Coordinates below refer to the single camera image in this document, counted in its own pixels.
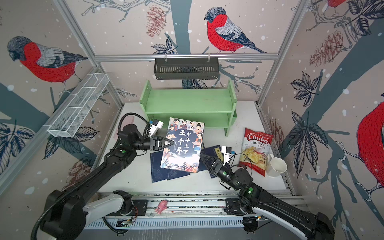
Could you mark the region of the illustrated Chinese history book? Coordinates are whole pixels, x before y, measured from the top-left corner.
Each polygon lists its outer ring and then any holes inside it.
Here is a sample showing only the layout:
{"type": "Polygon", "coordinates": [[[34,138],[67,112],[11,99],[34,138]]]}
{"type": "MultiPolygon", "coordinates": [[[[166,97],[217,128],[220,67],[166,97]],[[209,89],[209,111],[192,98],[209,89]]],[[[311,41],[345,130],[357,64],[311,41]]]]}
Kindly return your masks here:
{"type": "Polygon", "coordinates": [[[203,122],[170,118],[166,134],[167,147],[163,150],[160,167],[167,170],[197,173],[204,129],[203,122]]]}

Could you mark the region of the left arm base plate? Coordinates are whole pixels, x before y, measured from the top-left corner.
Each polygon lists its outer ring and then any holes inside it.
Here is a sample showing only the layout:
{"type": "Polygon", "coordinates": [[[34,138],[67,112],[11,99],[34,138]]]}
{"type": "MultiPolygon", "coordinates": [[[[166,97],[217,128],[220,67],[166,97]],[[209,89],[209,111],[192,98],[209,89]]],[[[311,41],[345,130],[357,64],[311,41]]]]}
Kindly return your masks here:
{"type": "Polygon", "coordinates": [[[120,216],[145,216],[148,206],[148,200],[131,200],[128,204],[123,204],[123,208],[117,212],[107,215],[107,217],[120,216]]]}

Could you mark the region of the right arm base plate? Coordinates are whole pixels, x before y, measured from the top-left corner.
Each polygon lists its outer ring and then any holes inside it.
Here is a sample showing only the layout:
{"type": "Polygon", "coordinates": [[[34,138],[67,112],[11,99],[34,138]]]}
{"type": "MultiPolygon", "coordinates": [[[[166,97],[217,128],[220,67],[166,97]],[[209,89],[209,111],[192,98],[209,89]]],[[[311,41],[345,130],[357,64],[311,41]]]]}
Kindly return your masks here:
{"type": "Polygon", "coordinates": [[[234,216],[245,216],[245,215],[256,215],[258,212],[255,212],[253,208],[256,205],[266,205],[268,202],[263,202],[257,198],[237,198],[237,199],[226,199],[226,207],[224,212],[228,215],[234,216]]]}

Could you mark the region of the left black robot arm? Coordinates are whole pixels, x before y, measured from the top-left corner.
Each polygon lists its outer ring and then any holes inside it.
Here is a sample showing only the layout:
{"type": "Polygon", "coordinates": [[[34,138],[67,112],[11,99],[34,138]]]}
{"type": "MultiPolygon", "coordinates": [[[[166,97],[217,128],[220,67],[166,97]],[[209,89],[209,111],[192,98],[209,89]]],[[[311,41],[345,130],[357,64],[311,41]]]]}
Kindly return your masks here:
{"type": "Polygon", "coordinates": [[[118,139],[94,171],[64,191],[55,190],[47,197],[44,212],[36,221],[31,239],[41,230],[58,240],[74,240],[91,223],[91,211],[85,210],[90,198],[112,177],[125,170],[138,156],[137,151],[160,151],[172,146],[173,140],[150,135],[145,121],[140,133],[134,124],[118,124],[118,139]]]}

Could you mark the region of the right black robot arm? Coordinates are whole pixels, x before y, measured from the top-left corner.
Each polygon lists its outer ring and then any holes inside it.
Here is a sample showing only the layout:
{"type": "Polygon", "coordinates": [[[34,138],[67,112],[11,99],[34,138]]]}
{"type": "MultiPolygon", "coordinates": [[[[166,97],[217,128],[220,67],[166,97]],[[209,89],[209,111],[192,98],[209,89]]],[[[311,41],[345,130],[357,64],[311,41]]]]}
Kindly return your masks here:
{"type": "Polygon", "coordinates": [[[258,214],[291,231],[301,240],[333,240],[335,229],[323,213],[316,215],[302,211],[270,194],[253,182],[244,168],[233,171],[219,158],[201,155],[200,160],[209,173],[219,178],[221,185],[238,191],[238,200],[227,204],[224,211],[229,215],[258,214]]]}

